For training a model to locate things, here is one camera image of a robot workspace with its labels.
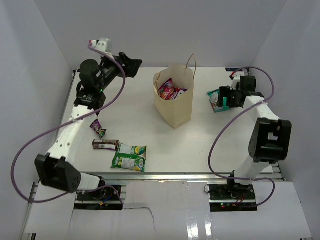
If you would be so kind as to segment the red purple candy bag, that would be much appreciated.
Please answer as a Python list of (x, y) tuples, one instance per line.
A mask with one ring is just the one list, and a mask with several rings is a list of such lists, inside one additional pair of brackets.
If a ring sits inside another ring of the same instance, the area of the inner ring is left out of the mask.
[(164, 100), (175, 100), (186, 91), (187, 89), (173, 86), (170, 78), (158, 89), (158, 95)]

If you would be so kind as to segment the brown chocolate bar wrapper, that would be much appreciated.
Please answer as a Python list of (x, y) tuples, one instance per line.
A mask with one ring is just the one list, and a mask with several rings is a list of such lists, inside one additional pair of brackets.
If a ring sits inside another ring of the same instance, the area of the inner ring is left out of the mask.
[(94, 150), (111, 150), (116, 151), (119, 145), (119, 140), (94, 139), (92, 147)]

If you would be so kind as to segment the teal snack packet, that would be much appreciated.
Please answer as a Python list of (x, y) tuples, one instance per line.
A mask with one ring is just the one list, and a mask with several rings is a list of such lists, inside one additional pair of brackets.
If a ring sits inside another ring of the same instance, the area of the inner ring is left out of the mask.
[(219, 90), (213, 90), (207, 92), (207, 95), (209, 96), (209, 102), (211, 104), (211, 107), (215, 113), (225, 112), (228, 111), (230, 108), (226, 105), (223, 105), (222, 107), (218, 107), (218, 99), (219, 99)]

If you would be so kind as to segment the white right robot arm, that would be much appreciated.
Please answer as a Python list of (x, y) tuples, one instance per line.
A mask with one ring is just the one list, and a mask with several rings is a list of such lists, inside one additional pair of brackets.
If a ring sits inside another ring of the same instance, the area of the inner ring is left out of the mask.
[(236, 200), (252, 189), (252, 181), (267, 167), (286, 159), (289, 151), (292, 123), (275, 115), (256, 91), (254, 76), (236, 74), (230, 86), (218, 90), (219, 109), (242, 108), (249, 111), (255, 123), (249, 144), (248, 157), (231, 174), (225, 187), (226, 195)]

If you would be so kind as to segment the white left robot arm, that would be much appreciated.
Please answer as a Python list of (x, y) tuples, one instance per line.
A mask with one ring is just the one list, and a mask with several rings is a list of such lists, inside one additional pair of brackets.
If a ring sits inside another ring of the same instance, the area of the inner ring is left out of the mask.
[(70, 124), (47, 153), (39, 154), (34, 161), (42, 185), (68, 193), (88, 191), (96, 200), (105, 196), (106, 187), (100, 184), (100, 177), (81, 173), (74, 167), (77, 151), (105, 104), (104, 90), (116, 77), (134, 78), (142, 63), (123, 52), (111, 58), (103, 56), (100, 62), (87, 59), (81, 63)]

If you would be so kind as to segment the brown paper bag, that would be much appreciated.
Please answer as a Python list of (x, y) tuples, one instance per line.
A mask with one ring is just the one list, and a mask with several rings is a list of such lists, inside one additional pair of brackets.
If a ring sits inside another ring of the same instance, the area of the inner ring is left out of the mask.
[[(178, 129), (192, 118), (195, 76), (196, 70), (191, 70), (188, 63), (174, 63), (153, 77), (154, 106), (173, 129)], [(169, 79), (172, 79), (174, 87), (187, 89), (175, 100), (164, 100), (158, 95), (159, 88)]]

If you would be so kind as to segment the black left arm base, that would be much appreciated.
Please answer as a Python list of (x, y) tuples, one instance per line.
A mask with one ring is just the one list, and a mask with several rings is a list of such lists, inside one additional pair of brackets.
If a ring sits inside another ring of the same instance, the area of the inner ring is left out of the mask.
[(78, 193), (75, 198), (74, 210), (90, 211), (121, 211), (123, 204), (120, 202), (125, 199), (125, 191), (121, 185), (112, 185), (95, 192)]

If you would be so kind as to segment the dark small candy packet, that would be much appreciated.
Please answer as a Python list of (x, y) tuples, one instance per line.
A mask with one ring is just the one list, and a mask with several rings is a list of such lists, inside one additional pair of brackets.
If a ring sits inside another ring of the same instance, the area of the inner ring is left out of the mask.
[(98, 119), (92, 122), (90, 128), (98, 135), (100, 139), (102, 139), (106, 135), (107, 130), (101, 126), (101, 123)]

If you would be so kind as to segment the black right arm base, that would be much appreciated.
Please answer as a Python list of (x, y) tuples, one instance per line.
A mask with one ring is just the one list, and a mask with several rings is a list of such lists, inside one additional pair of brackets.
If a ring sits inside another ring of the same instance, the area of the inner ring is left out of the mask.
[(212, 213), (254, 212), (258, 210), (253, 188), (248, 191), (229, 191), (227, 184), (206, 184), (203, 191), (209, 197)]

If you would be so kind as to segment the aluminium front table rail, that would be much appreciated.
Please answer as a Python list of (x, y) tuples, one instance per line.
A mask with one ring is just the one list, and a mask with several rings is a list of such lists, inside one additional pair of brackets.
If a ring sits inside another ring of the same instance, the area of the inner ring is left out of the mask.
[(99, 176), (106, 183), (126, 184), (129, 182), (160, 181), (163, 182), (199, 182), (224, 184), (226, 179), (212, 173), (141, 173), (141, 172), (89, 172), (86, 175)]

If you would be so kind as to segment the green candy bag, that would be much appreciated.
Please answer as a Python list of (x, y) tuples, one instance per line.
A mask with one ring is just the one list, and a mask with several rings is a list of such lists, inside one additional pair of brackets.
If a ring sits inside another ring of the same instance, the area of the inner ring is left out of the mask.
[(145, 172), (147, 146), (131, 146), (119, 143), (113, 157), (111, 168)]

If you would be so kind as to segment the blue right table label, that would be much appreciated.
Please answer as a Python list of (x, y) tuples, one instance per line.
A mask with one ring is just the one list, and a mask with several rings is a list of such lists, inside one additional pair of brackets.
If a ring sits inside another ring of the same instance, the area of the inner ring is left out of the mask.
[(226, 67), (225, 71), (226, 72), (242, 72), (243, 69), (241, 69), (239, 67)]

